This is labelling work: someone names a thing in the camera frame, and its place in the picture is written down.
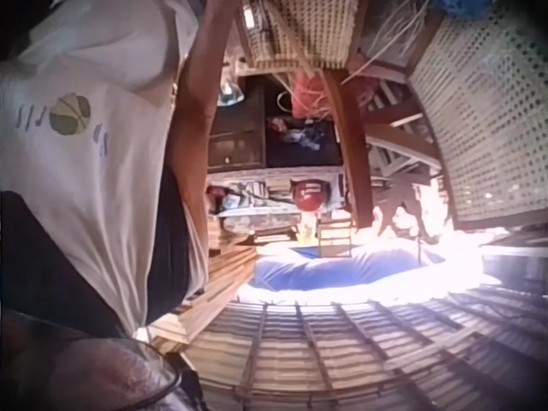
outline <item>graphic print on shirt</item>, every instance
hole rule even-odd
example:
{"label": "graphic print on shirt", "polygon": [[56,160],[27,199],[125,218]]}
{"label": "graphic print on shirt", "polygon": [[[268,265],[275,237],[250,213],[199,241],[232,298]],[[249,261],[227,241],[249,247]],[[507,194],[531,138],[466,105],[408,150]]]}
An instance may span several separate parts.
{"label": "graphic print on shirt", "polygon": [[60,97],[50,110],[50,125],[61,135],[84,131],[92,117],[92,107],[84,96],[75,92]]}

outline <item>white fabric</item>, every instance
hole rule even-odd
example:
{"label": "white fabric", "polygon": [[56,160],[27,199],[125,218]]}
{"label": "white fabric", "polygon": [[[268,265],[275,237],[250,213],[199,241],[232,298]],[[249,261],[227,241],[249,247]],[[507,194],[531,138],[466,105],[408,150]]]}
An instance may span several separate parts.
{"label": "white fabric", "polygon": [[[23,197],[127,332],[146,318],[173,81],[196,28],[186,0],[72,0],[0,65],[0,189]],[[207,257],[184,208],[197,289]]]}

